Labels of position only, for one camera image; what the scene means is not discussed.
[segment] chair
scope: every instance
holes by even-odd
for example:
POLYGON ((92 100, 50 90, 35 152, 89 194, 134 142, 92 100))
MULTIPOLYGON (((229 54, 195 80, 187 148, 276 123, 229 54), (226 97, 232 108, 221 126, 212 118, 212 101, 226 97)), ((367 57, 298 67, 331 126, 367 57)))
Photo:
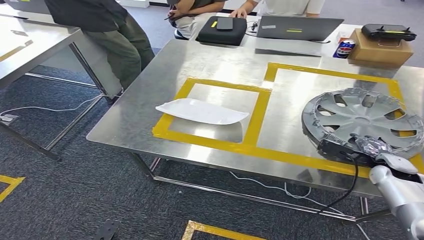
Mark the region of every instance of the chair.
POLYGON ((188 40, 187 38, 185 38, 185 37, 181 34, 181 32, 179 32, 179 31, 178 31, 178 29, 175 29, 175 31, 173 32, 173 36, 174 36, 176 39, 179 39, 179 40, 188 40))

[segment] stainless steel table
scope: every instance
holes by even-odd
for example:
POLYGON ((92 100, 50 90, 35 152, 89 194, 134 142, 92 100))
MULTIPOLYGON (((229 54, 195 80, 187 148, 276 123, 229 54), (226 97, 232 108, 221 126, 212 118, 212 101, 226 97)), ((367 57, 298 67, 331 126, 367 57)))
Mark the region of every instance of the stainless steel table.
MULTIPOLYGON (((107 95, 96 74, 94 74, 90 65, 88 65, 77 45, 74 44, 76 40, 83 37, 83 33, 79 28, 18 19, 8 16, 0 16, 0 22, 0 32, 2 36, 0 50, 3 50, 0 52, 0 88, 7 86, 23 75, 29 75, 32 77, 43 78, 51 81, 99 89, 103 95, 107 95), (56 52, 67 46, 72 49, 73 53, 82 64, 95 85, 28 73, 30 70, 43 63, 56 52)), ((50 150, 80 119, 82 119, 82 117, 89 110, 91 110, 96 105, 98 101, 100 101, 100 99, 101 97, 98 97, 92 101, 46 147, 42 147, 35 142, 25 138, 9 127, 5 122, 0 121, 0 131, 8 133, 28 146, 45 154, 49 158, 57 159, 58 156, 51 153, 50 150)))
MULTIPOLYGON (((145 173, 155 180, 316 213, 317 209, 314 208, 181 182, 154 174, 156 165, 163 158, 267 176, 324 190, 340 192, 348 189, 352 184, 352 176, 349 175, 287 163, 284 159, 271 160, 217 149, 219 147, 206 147, 202 146, 202 143, 188 144, 184 143, 185 140, 178 142, 153 136, 152 128, 162 116, 155 107, 172 101, 186 79, 195 77, 272 89, 263 123, 257 129, 259 132, 256 146, 322 158, 302 131, 301 113, 309 100, 323 92, 349 87, 388 93, 388 87, 384 83, 288 69, 279 69, 275 73, 275 80, 267 81, 264 80, 264 76, 269 63, 394 78, 399 82, 408 108, 420 115, 423 114, 424 69, 422 68, 408 66, 400 69, 370 68, 351 65, 345 59, 259 54, 247 47, 226 48, 192 41, 171 40, 97 123, 87 139, 130 152, 145 173), (155 156, 156 159, 150 167, 147 167, 138 157, 139 153, 155 156)), ((195 84, 188 97, 252 114, 258 93, 195 84)), ((174 118, 169 130, 237 144, 244 140, 250 120, 248 117, 241 123, 215 126, 174 118)), ((362 198, 364 214, 368 213, 366 198, 380 196, 367 178, 358 179, 352 194, 364 197, 362 198)), ((324 212, 323 215, 353 222, 357 219, 331 212, 324 212)))

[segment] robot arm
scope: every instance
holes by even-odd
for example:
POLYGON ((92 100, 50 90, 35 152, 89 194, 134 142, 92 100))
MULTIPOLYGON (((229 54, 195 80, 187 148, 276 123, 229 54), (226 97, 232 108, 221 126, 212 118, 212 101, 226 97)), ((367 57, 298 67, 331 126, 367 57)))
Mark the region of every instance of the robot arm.
POLYGON ((354 137, 361 151, 329 140, 323 140, 318 149, 339 158, 346 154, 368 158, 369 179, 381 192, 408 238, 424 240, 424 175, 407 159, 391 154, 391 147, 386 143, 368 136, 354 137))
POLYGON ((424 184, 399 179, 383 165, 373 167, 369 179, 381 192, 409 239, 424 240, 424 184))

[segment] soda can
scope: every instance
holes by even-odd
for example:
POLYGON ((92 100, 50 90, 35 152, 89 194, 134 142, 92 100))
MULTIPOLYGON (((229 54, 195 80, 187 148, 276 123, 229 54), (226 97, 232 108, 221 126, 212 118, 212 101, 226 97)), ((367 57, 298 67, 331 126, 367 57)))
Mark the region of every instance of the soda can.
POLYGON ((333 58, 347 59, 355 47, 355 41, 352 39, 343 40, 332 55, 333 58))

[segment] desk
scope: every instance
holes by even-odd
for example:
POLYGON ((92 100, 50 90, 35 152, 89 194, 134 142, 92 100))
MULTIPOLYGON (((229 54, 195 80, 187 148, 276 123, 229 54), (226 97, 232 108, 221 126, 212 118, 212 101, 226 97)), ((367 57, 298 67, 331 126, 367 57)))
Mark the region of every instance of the desk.
MULTIPOLYGON (((227 13, 218 13, 217 16, 228 17, 227 13)), ((259 16, 247 16, 247 26, 251 27, 253 22, 258 22, 259 16)), ((241 41, 240 46, 254 49, 274 50, 279 52, 300 53, 313 56, 332 57, 339 45, 337 35, 339 32, 351 34, 354 29, 362 28, 361 25, 340 24, 325 40, 329 43, 316 43, 302 40, 289 40, 289 39, 270 39, 250 36, 253 34, 247 32, 241 41)))
MULTIPOLYGON (((87 63, 84 55, 76 41, 84 37, 82 31, 76 27, 66 27, 57 24, 17 19, 14 17, 0 16, 0 32, 2 36, 11 36, 12 38, 3 39, 0 48, 0 88, 7 86, 19 77, 27 74, 30 70, 43 63, 60 50, 69 47, 74 57, 78 59, 83 69, 91 77, 93 84, 81 83, 76 81, 64 80, 54 77, 43 77, 48 80, 63 82, 67 84, 79 85, 82 87, 99 89, 105 96, 108 95, 98 77, 87 63)), ((90 111, 94 105, 101 99, 98 97, 92 101, 53 141, 46 147, 39 146, 31 140, 14 131, 7 123, 0 121, 0 131, 5 132, 37 151, 45 154, 47 157, 57 159, 58 156, 51 153, 50 150, 58 141, 90 111)))
MULTIPOLYGON (((317 76, 314 73, 292 70, 279 70, 274 82, 264 81, 270 62, 394 78, 400 83, 407 107, 421 116, 423 114, 423 68, 403 66, 399 70, 384 70, 350 65, 344 59, 332 57, 258 54, 248 47, 217 47, 174 39, 109 109, 87 139, 132 153, 139 166, 154 180, 316 213, 317 210, 313 208, 181 182, 157 176, 153 172, 160 159, 164 158, 226 171, 262 175, 324 190, 340 192, 348 189, 352 183, 352 177, 348 175, 153 136, 152 128, 162 116, 155 107, 171 101, 188 77, 196 77, 272 88, 256 145, 321 158, 302 132, 301 113, 310 99, 323 92, 348 87, 362 87, 386 94, 388 92, 382 83, 317 76), (155 156, 152 166, 147 167, 138 153, 155 156)), ((252 92, 207 85, 193 87, 188 97, 249 113, 252 113, 257 99, 257 95, 252 92)), ((175 119, 169 128, 177 132, 238 143, 245 136, 248 123, 249 119, 246 119, 241 124, 220 128, 175 119)), ((358 179, 352 194, 365 198, 380 196, 377 188, 366 178, 358 179)), ((323 214, 348 221, 356 220, 355 217, 337 213, 323 214)))
MULTIPOLYGON (((50 26, 57 26, 50 14, 19 11, 13 9, 8 4, 0 4, 0 16, 18 17, 33 21, 33 23, 39 23, 41 25, 47 24, 50 26)), ((121 84, 119 79, 117 79, 116 76, 112 73, 112 69, 107 61, 107 53, 99 45, 83 34, 80 34, 75 39, 74 43, 76 46, 78 46, 87 65, 90 66, 91 70, 101 82, 101 85, 107 95, 114 96, 119 93, 121 91, 121 84)), ((85 73, 86 71, 84 66, 81 65, 80 61, 69 46, 65 46, 59 51, 55 52, 55 54, 50 55, 50 57, 41 62, 40 65, 65 69, 77 73, 85 73)), ((31 76, 46 79, 46 76, 43 75, 31 73, 31 76)))

